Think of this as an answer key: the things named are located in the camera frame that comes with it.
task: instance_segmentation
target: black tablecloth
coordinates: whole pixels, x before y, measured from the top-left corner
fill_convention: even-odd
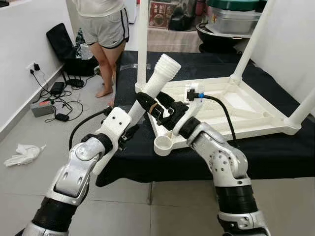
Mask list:
[[[229,76],[240,58],[238,55],[224,54],[167,54],[182,65],[174,80]],[[151,69],[147,71],[147,79],[152,75],[160,55],[148,53]],[[115,106],[126,108],[135,101],[137,70],[126,68],[126,65],[134,63],[137,63],[137,52],[124,52],[121,60],[123,70],[117,78]],[[269,74],[255,67],[252,62],[247,66],[243,79],[286,116],[299,105]],[[167,157],[157,156],[153,150],[154,138],[150,121],[145,115],[126,150],[117,153],[98,176],[97,186],[104,186],[122,177],[138,182],[212,178],[204,160],[190,148],[173,150]],[[248,175],[253,179],[315,176],[315,124],[308,118],[294,136],[280,133],[240,139],[238,144],[248,159]]]

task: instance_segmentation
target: white shirt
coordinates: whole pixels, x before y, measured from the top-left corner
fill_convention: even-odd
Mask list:
[[[103,17],[120,11],[124,0],[72,0],[78,13],[87,17]]]

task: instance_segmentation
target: green lid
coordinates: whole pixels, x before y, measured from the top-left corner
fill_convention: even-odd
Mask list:
[[[252,11],[259,0],[208,0],[208,6],[230,11]]]

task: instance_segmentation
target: white pipe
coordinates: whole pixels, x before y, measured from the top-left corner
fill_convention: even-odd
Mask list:
[[[271,13],[272,7],[275,3],[275,0],[268,0],[267,4],[259,18],[259,21],[252,33],[252,36],[243,52],[243,55],[240,59],[240,61],[237,64],[237,67],[232,75],[230,75],[230,78],[235,83],[239,84],[242,80],[243,72],[248,64],[248,61],[251,58],[252,52],[257,44],[257,41],[260,39],[261,33],[266,25],[268,16]]]
[[[149,79],[148,83],[144,86],[142,91],[155,98],[165,86],[165,84],[174,78],[180,68],[181,65],[179,65],[175,60],[166,54],[163,54],[154,68],[153,75]],[[144,109],[141,107],[139,102],[136,101],[128,113],[131,117],[131,123],[129,127],[137,124],[144,113]]]
[[[149,0],[140,1],[139,16],[139,45],[138,45],[138,74],[135,84],[136,92],[140,92],[146,84],[147,78],[147,47],[148,47],[148,18],[149,18]]]
[[[300,129],[302,121],[309,115],[315,107],[315,88],[303,100],[298,108],[292,113],[289,118],[284,119],[284,122],[289,126]]]

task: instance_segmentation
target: wall socket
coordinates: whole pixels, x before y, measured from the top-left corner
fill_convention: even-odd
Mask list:
[[[35,61],[33,61],[31,64],[29,64],[27,67],[26,67],[26,70],[28,72],[30,72],[30,70],[34,70],[34,63],[36,63]]]

